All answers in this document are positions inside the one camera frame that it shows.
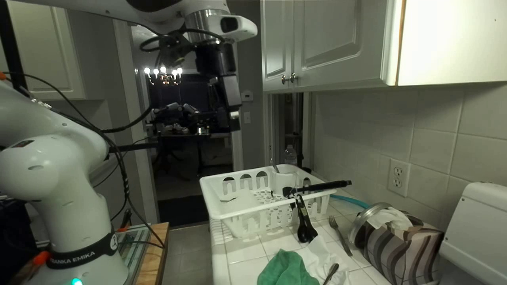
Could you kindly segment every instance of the tile wall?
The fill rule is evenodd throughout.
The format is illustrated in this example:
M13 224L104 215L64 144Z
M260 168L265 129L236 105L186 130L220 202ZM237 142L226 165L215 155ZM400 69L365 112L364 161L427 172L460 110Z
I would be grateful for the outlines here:
M316 173L446 229L464 187L507 186L507 85L314 93ZM410 162L408 197L387 190L390 158Z

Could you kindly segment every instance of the metal fork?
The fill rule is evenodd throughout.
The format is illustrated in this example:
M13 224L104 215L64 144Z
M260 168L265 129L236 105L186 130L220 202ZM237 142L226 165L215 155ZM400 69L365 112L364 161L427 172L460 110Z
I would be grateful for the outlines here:
M352 256L352 252L350 251L350 248L347 244L347 241L343 238L342 233L338 229L338 224L336 223L335 217L329 216L329 225L335 229L336 233L338 234L338 237L340 238L340 242L342 243L343 249L347 253L348 256Z

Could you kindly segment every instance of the green towel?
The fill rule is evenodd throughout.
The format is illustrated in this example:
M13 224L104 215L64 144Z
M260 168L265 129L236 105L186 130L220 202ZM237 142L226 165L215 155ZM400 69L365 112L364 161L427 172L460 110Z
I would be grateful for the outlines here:
M257 285L319 285L306 271L301 256L280 250L257 278Z

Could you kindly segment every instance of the upper cabinet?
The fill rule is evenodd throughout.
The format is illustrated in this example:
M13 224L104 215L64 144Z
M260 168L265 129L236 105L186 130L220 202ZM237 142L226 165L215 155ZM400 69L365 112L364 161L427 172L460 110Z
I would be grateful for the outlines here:
M23 71L53 84L69 99L84 99L66 10L9 1L9 11ZM62 99L42 82L27 78L27 83L29 91L39 99Z
M294 1L261 1L264 90L287 91L294 60Z
M505 1L262 0L261 11L265 92L507 81Z

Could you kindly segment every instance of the white plastic dish rack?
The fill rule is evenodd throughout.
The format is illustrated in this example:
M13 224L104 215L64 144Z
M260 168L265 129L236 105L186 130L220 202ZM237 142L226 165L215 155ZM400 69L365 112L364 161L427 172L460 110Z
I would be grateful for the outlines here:
M285 227L297 222L294 199L282 195L283 187L302 187L323 183L317 177L293 165L272 166L203 177L200 180L210 218L221 220L236 237ZM330 195L336 189L301 194L310 217L323 215Z

